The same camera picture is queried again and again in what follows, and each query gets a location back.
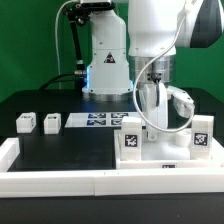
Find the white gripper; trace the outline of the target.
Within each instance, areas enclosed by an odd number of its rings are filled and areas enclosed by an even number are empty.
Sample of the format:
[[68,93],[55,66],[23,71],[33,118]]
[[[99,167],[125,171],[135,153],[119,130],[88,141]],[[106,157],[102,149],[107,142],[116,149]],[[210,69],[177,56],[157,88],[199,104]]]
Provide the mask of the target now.
[[[136,111],[143,119],[147,139],[155,140],[156,134],[176,133],[182,131],[190,125],[194,117],[194,101],[183,90],[165,85],[161,82],[154,84],[136,85]],[[186,118],[186,122],[178,128],[168,128],[168,101],[174,97],[174,107],[181,117]]]

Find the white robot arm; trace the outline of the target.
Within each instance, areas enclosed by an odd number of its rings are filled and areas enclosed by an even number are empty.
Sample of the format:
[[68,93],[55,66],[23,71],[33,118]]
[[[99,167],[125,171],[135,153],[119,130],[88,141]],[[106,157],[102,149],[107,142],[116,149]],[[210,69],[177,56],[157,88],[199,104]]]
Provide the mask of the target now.
[[111,0],[82,1],[92,25],[92,61],[83,94],[92,99],[133,96],[155,141],[168,130],[168,89],[178,47],[207,48],[224,32],[221,0],[126,0],[123,21]]

